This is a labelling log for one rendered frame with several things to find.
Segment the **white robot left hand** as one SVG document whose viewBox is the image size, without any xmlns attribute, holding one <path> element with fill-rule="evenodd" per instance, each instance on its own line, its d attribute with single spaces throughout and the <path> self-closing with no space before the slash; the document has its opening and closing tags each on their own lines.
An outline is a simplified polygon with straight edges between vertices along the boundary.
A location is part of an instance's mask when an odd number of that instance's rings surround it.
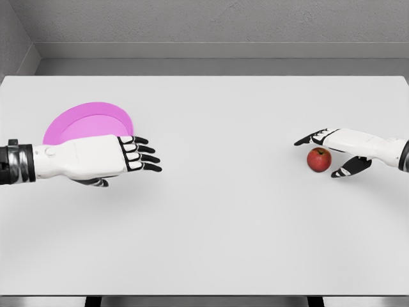
<svg viewBox="0 0 409 307">
<path fill-rule="evenodd" d="M 135 171 L 159 173 L 160 159 L 148 140 L 137 136 L 96 136 L 62 144 L 63 174 L 83 185 L 108 187 L 108 178 Z"/>
</svg>

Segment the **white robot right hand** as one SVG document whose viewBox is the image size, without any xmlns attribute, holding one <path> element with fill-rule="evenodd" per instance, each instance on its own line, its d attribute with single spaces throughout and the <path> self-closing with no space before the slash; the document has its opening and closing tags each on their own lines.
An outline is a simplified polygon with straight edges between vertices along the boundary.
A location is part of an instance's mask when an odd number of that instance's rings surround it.
<svg viewBox="0 0 409 307">
<path fill-rule="evenodd" d="M 368 169 L 373 159 L 379 159 L 389 166 L 394 165 L 394 158 L 389 157 L 386 140 L 365 132 L 350 129 L 322 129 L 294 143 L 295 146 L 314 143 L 331 150 L 348 153 L 352 156 L 332 178 L 349 177 Z"/>
</svg>

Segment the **red apple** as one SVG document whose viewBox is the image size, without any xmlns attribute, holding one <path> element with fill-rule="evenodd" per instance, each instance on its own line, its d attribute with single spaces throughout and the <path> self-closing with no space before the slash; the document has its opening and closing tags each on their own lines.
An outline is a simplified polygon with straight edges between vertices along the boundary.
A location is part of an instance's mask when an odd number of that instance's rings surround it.
<svg viewBox="0 0 409 307">
<path fill-rule="evenodd" d="M 307 165 L 314 172 L 322 173 L 329 169 L 331 164 L 332 155 L 325 148 L 316 147 L 307 154 Z"/>
</svg>

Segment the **pink round plate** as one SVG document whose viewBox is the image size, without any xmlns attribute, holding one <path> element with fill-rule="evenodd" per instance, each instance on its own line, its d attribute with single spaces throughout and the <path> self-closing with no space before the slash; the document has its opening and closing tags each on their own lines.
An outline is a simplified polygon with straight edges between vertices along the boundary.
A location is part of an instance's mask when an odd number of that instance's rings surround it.
<svg viewBox="0 0 409 307">
<path fill-rule="evenodd" d="M 107 102 L 88 102 L 57 116 L 45 131 L 42 143 L 59 145 L 93 136 L 132 136 L 134 125 L 122 108 Z"/>
</svg>

